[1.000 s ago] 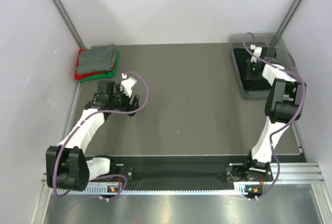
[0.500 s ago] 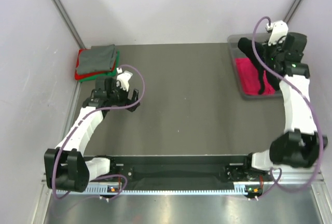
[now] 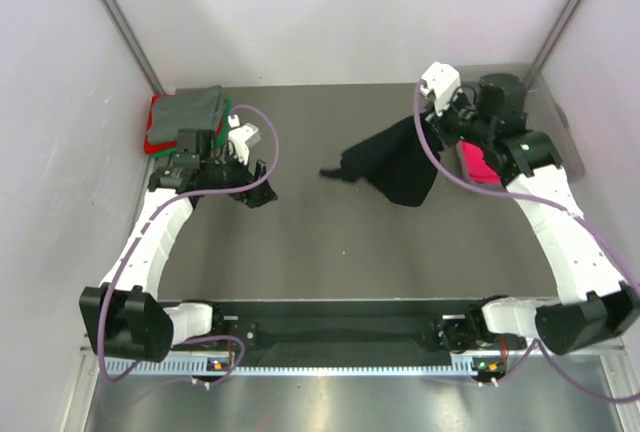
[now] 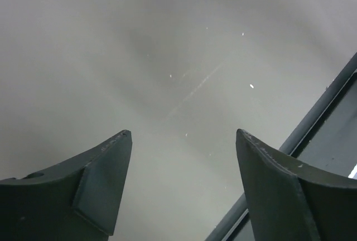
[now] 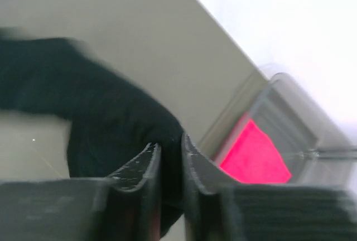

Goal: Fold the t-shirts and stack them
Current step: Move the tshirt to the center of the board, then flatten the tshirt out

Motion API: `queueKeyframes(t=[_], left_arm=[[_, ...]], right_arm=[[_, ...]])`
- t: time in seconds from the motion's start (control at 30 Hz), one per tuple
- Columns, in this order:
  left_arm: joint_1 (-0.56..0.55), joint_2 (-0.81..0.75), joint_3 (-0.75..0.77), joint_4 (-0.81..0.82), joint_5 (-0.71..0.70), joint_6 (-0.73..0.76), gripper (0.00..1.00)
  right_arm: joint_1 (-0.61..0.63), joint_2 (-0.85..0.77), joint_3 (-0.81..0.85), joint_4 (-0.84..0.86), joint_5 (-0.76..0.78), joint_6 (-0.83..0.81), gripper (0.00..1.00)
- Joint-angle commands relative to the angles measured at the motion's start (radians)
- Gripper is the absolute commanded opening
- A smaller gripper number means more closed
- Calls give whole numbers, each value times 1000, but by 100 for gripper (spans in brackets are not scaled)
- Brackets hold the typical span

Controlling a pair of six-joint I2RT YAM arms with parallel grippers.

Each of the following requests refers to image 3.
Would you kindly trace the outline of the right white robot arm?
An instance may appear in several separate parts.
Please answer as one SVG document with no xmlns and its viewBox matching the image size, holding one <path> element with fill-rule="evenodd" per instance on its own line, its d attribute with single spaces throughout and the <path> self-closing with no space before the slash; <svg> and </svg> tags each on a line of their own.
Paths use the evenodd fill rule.
<svg viewBox="0 0 640 432">
<path fill-rule="evenodd" d="M 487 348 L 503 334 L 538 339 L 555 355 L 623 335 L 639 318 L 639 284 L 612 248 L 586 221 L 551 138 L 528 126 L 527 88 L 509 73 L 463 83 L 449 64 L 432 63 L 414 93 L 414 123 L 432 165 L 457 185 L 514 201 L 526 217 L 551 269 L 552 300 L 490 298 L 467 322 L 469 340 Z M 478 147 L 502 187 L 473 185 L 444 168 L 436 147 L 460 142 Z"/>
</svg>

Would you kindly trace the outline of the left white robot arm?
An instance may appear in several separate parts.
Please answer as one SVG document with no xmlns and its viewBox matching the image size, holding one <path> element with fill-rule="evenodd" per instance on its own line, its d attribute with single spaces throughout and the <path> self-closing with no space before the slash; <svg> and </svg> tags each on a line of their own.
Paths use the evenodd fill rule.
<svg viewBox="0 0 640 432">
<path fill-rule="evenodd" d="M 224 342 L 227 326 L 212 306 L 187 301 L 164 307 L 157 299 L 159 283 L 180 230 L 206 191 L 219 190 L 250 208 L 276 200 L 266 163 L 249 161 L 260 139 L 253 124 L 233 127 L 225 138 L 207 130 L 179 131 L 167 163 L 149 178 L 121 256 L 100 286 L 81 293 L 81 316 L 95 353 L 160 362 L 193 337 L 209 349 Z"/>
</svg>

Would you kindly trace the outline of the black t shirt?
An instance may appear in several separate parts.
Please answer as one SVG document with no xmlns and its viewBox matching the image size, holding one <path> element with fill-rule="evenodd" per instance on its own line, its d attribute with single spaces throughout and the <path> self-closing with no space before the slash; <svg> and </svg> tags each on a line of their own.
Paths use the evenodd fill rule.
<svg viewBox="0 0 640 432">
<path fill-rule="evenodd" d="M 421 206 L 431 191 L 437 169 L 419 141 L 414 120 L 406 117 L 344 150 L 339 165 L 322 168 L 326 179 L 368 182 L 391 203 Z"/>
</svg>

